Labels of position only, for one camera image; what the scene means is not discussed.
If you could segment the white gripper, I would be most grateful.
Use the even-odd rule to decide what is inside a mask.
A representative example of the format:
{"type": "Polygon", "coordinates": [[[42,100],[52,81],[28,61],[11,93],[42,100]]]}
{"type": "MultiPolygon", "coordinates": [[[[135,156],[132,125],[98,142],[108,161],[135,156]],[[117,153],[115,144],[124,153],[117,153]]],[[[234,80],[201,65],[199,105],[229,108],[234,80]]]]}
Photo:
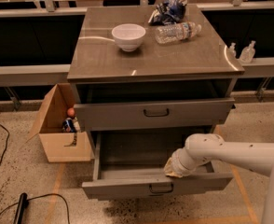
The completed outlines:
{"type": "Polygon", "coordinates": [[[164,166],[164,174],[170,177],[184,177],[193,174],[201,165],[199,159],[192,158],[188,151],[179,148],[168,158],[164,166]]]}

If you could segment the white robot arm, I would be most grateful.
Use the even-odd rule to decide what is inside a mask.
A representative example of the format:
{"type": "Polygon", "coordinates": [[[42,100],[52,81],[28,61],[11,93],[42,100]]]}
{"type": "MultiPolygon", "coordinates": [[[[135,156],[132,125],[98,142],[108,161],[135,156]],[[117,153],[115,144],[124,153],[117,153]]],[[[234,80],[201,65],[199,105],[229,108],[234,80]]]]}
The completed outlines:
{"type": "Polygon", "coordinates": [[[274,143],[226,142],[220,135],[195,133],[164,166],[166,176],[184,177],[212,160],[224,161],[269,177],[261,224],[274,224],[274,143]]]}

